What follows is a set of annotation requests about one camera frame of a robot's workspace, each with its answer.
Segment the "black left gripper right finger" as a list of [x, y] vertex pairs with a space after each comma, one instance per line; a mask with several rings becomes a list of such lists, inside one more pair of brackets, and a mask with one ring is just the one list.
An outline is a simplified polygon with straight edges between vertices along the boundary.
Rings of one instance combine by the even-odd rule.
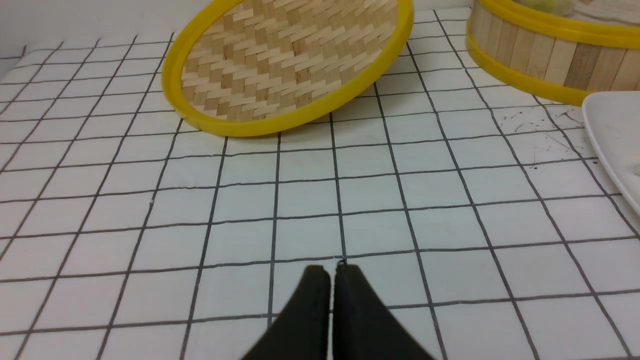
[[432, 360], [382, 303], [355, 264], [334, 276], [334, 360]]

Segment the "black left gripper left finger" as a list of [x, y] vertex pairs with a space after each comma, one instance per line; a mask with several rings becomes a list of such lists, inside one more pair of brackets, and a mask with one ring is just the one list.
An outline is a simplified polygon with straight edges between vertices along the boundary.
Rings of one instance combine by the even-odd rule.
[[273, 324], [244, 360], [326, 360], [329, 346], [330, 276], [309, 265]]

